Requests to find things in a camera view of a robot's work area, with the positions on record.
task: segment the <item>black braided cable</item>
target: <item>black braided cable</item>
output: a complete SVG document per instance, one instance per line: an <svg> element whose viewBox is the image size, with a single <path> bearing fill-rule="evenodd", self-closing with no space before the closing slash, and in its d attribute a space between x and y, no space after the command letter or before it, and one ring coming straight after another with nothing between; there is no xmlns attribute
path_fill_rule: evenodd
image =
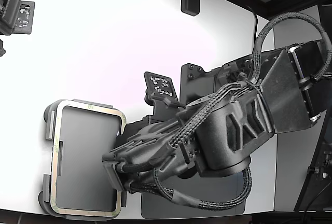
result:
<svg viewBox="0 0 332 224"><path fill-rule="evenodd" d="M154 168L154 180L155 184L159 190L160 195L172 202L172 193L170 189L166 189L161 184L158 178L158 168ZM242 171L243 173L243 190L242 192L233 200L227 202L210 202L199 200L199 209L212 210L212 211L222 211L230 208L234 208L241 203L243 203L249 196L252 187L252 178L249 167Z"/></svg>
<svg viewBox="0 0 332 224"><path fill-rule="evenodd" d="M325 74L325 72L331 62L331 58L332 58L332 44L331 44L331 41L330 41L327 33L325 32L324 28L321 26L321 24L317 20L315 20L311 16L308 16L308 15L300 13L300 12L287 12L287 13L284 13L284 14L281 14L281 15L275 17L267 25L265 25L265 27L261 30L261 32L259 33L259 35L255 41L255 46L254 46L254 50L253 50L254 67L253 67L253 70L250 75L250 81L252 83L257 83L258 78L259 78L260 66L261 66L261 63L260 63L261 50L262 50L262 45L263 45L263 42L264 42L266 36L268 35L270 30L276 24L278 24L282 21L285 21L287 19L304 20L304 21L310 23L311 25L313 25L319 31L319 33L321 34L321 36L325 42L327 57L326 57L326 62L324 64L324 66L313 77L316 81L318 81Z"/></svg>
<svg viewBox="0 0 332 224"><path fill-rule="evenodd" d="M180 143L186 140L197 127L209 116L214 107L231 92L239 91L242 86L239 82L228 83L222 86L213 97L201 107L170 140L170 145L177 148Z"/></svg>
<svg viewBox="0 0 332 224"><path fill-rule="evenodd" d="M159 177L158 177L158 172L159 172L159 168L154 168L154 181L155 181L155 184L159 190L159 193L167 200L169 200L170 202L172 201L172 195L170 195L166 189L162 186L160 180L159 180Z"/></svg>
<svg viewBox="0 0 332 224"><path fill-rule="evenodd" d="M332 73L331 72L326 72L323 76L322 79L332 79Z"/></svg>

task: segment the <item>metal frame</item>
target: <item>metal frame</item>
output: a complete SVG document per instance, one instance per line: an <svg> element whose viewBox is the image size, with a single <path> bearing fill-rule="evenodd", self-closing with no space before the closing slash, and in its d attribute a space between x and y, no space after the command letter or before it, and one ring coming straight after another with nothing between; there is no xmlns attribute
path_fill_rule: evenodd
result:
<svg viewBox="0 0 332 224"><path fill-rule="evenodd" d="M53 154L52 154L52 173L51 173L51 191L50 191L50 204L52 209L63 215L80 215L80 216L97 216L97 217L114 217L117 216L121 211L121 192L117 192L117 203L116 209L113 212L102 212L102 211L83 211L77 209L65 209L59 208L56 204L56 191L57 191L57 176L58 176L58 155L59 155L59 141L61 131L61 120L63 109L67 106L94 111L98 113L104 113L109 115L118 116L121 119L121 134L125 130L126 118L124 114L116 109L110 109L106 107L86 104L75 101L62 101L59 103L57 108L57 115L54 128L54 142L53 142Z"/></svg>

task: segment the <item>robotic arm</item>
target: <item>robotic arm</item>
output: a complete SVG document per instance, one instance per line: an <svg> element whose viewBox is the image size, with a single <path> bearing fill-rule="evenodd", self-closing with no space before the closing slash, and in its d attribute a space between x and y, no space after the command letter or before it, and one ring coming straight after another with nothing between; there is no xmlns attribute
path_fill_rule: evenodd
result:
<svg viewBox="0 0 332 224"><path fill-rule="evenodd" d="M268 32L286 19L309 22L323 39L262 53ZM331 55L321 25L289 12L263 28L251 55L208 73L184 65L180 101L171 78L146 72L145 101L154 114L127 125L118 137L123 144L103 155L112 187L214 211L241 204L252 185L250 154L275 134L312 127L331 104L331 85L323 80L332 78ZM195 199L161 184L171 176L225 177L241 171L243 190L228 202Z"/></svg>

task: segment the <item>gray wall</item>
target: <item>gray wall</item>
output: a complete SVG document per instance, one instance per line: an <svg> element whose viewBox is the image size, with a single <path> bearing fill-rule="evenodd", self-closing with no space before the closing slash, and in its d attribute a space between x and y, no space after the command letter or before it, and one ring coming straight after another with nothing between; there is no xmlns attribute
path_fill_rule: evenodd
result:
<svg viewBox="0 0 332 224"><path fill-rule="evenodd" d="M302 12L320 20L317 6ZM317 39L321 39L319 32L301 20L286 20L274 28L276 48ZM299 132L279 134L277 137L274 203L276 211L294 210L322 128L325 113L321 115L322 117L315 127Z"/></svg>

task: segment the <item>white tabletop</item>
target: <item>white tabletop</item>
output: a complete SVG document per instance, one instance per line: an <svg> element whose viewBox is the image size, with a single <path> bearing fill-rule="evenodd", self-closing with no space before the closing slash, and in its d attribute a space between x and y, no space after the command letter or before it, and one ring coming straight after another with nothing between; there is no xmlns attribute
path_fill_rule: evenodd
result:
<svg viewBox="0 0 332 224"><path fill-rule="evenodd" d="M36 2L33 33L2 38L0 209L43 213L37 196L51 168L43 120L49 104L110 104L137 121L152 113L145 71L171 77L179 94L183 64L209 71L252 48L251 13L224 0L201 0L196 17L180 11L180 0L24 1ZM274 48L272 34L264 48ZM245 213L273 210L275 153L273 138L252 155ZM119 218L140 218L139 194Z"/></svg>

